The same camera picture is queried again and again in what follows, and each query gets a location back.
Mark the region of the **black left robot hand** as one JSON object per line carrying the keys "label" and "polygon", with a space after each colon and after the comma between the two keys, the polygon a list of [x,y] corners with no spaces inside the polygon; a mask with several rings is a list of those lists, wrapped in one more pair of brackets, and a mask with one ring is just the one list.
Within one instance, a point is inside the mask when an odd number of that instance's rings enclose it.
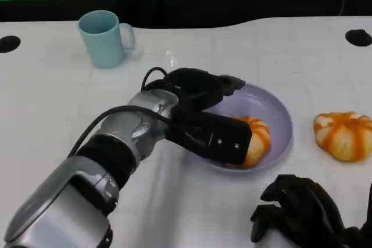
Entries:
{"label": "black left robot hand", "polygon": [[245,81],[237,77],[216,76],[204,70],[191,68],[174,70],[164,79],[180,90],[181,104],[196,111],[213,107],[225,96],[231,96],[245,85]]}

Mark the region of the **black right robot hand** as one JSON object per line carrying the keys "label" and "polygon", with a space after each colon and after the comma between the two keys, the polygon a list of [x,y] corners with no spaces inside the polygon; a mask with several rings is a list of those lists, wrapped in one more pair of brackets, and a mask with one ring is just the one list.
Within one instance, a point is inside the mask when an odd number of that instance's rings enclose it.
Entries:
{"label": "black right robot hand", "polygon": [[269,229],[278,230],[299,247],[341,247],[345,230],[337,205],[316,182],[296,175],[278,175],[251,216],[251,241],[258,243]]}

